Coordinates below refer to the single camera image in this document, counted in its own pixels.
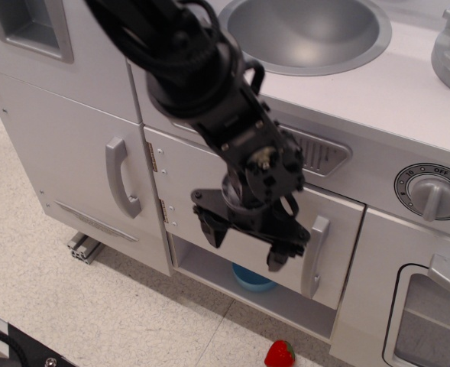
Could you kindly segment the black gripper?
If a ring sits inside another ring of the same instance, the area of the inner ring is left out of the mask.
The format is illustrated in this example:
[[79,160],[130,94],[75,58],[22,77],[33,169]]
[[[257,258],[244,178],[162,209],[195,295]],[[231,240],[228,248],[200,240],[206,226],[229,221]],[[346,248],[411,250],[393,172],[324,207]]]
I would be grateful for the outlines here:
[[255,208],[234,203],[221,190],[197,189],[191,193],[191,200],[212,247],[219,248],[230,229],[266,242],[270,245],[270,272],[278,272],[288,258],[302,256],[311,237],[296,221],[299,206],[292,194]]

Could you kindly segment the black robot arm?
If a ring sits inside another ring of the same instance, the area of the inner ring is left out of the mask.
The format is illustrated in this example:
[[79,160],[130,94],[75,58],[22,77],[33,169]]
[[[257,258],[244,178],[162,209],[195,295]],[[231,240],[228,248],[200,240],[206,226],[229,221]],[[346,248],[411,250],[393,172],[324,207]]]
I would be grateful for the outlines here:
[[220,190],[192,192],[208,242],[219,247],[234,229],[270,245],[267,266],[279,271],[300,256],[310,234],[297,221],[293,193],[303,189],[303,150],[259,100],[265,71],[244,59],[212,6],[188,1],[90,1],[112,43],[147,74],[154,107],[190,125],[226,163]]

